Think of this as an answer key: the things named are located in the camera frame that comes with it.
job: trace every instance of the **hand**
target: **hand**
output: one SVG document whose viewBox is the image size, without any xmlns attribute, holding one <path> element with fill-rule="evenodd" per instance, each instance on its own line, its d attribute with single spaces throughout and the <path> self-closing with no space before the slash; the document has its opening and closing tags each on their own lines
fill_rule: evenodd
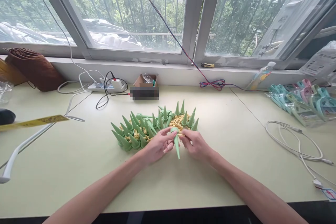
<svg viewBox="0 0 336 224">
<path fill-rule="evenodd" d="M 185 137 L 180 136 L 180 140 L 188 153 L 197 160 L 208 162 L 214 150 L 205 142 L 201 134 L 187 129 L 182 130 L 181 134 L 185 135 Z"/>
<path fill-rule="evenodd" d="M 160 130 L 141 151 L 144 153 L 148 164 L 154 163 L 155 161 L 162 158 L 165 153 L 172 150 L 176 131 L 172 132 L 170 135 L 167 135 L 167 133 L 170 132 L 170 129 L 171 127 Z"/>
</svg>

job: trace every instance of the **brown bag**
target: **brown bag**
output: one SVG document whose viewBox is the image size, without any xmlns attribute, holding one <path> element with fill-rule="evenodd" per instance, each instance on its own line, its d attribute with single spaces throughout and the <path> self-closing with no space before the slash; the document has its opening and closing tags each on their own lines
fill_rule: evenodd
<svg viewBox="0 0 336 224">
<path fill-rule="evenodd" d="M 25 49 L 8 50 L 5 61 L 15 66 L 39 90 L 47 92 L 56 90 L 65 79 L 40 53 Z"/>
</svg>

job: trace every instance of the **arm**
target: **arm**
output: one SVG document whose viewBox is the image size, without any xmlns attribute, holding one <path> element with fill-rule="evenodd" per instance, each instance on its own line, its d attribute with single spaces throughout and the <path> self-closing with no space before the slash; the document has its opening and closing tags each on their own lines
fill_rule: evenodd
<svg viewBox="0 0 336 224">
<path fill-rule="evenodd" d="M 189 154 L 216 169 L 263 224 L 308 224 L 267 187 L 211 149 L 199 132 L 183 130 L 181 133 L 185 137 L 180 136 L 180 139 Z"/>
<path fill-rule="evenodd" d="M 174 146 L 175 134 L 163 129 L 133 157 L 65 203 L 44 224 L 90 224 L 143 168 Z"/>
</svg>

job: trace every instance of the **window sill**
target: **window sill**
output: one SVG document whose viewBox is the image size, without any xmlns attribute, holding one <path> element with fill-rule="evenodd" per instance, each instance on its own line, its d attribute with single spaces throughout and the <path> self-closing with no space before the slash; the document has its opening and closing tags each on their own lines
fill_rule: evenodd
<svg viewBox="0 0 336 224">
<path fill-rule="evenodd" d="M 77 81 L 78 75 L 82 70 L 74 65 L 69 58 L 47 58 L 55 68 L 68 80 Z M 173 86 L 199 86 L 199 82 L 204 82 L 203 76 L 194 66 L 158 64 L 158 63 L 139 63 L 122 61 L 103 61 L 74 59 L 76 64 L 86 70 L 98 70 L 103 75 L 112 71 L 116 77 L 126 80 L 133 84 L 140 74 L 160 75 L 160 85 Z M 252 77 L 258 72 L 257 69 L 248 68 L 201 68 L 201 71 L 209 81 L 224 79 L 226 83 L 233 83 L 240 87 L 246 87 Z M 82 75 L 83 82 L 90 82 L 87 75 Z M 262 82 L 260 88 L 267 88 L 271 84 L 291 84 L 307 78 L 314 80 L 311 76 L 306 76 L 293 70 L 274 70 L 268 78 Z"/>
</svg>

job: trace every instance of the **window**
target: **window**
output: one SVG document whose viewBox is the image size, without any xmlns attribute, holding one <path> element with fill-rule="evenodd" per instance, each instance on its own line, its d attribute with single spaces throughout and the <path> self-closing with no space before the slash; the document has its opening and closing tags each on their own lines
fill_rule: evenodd
<svg viewBox="0 0 336 224">
<path fill-rule="evenodd" d="M 296 47 L 305 38 L 305 31 L 315 26 L 313 22 L 307 26 L 309 21 L 316 15 L 321 18 L 323 8 L 332 5 L 326 0 L 218 0 L 216 5 L 205 6 L 206 3 L 207 0 L 203 8 L 216 7 L 211 24 L 205 21 L 206 17 L 201 19 L 198 41 L 201 38 L 202 42 L 196 46 L 197 62 L 258 67 L 275 60 L 280 69 L 289 64 L 289 54 L 284 52 Z"/>
<path fill-rule="evenodd" d="M 311 57 L 307 50 L 336 34 L 336 0 L 151 1 L 196 64 L 260 68 L 272 60 L 276 69 L 298 69 Z M 0 0 L 0 48 L 69 57 L 58 23 L 73 57 L 191 63 L 148 0 L 45 2 Z"/>
<path fill-rule="evenodd" d="M 182 42 L 186 0 L 152 0 Z M 181 53 L 148 0 L 74 0 L 94 48 Z"/>
<path fill-rule="evenodd" d="M 67 33 L 51 4 L 45 1 Z M 0 0 L 0 33 L 1 42 L 68 45 L 42 0 Z M 69 34 L 68 39 L 76 45 Z"/>
</svg>

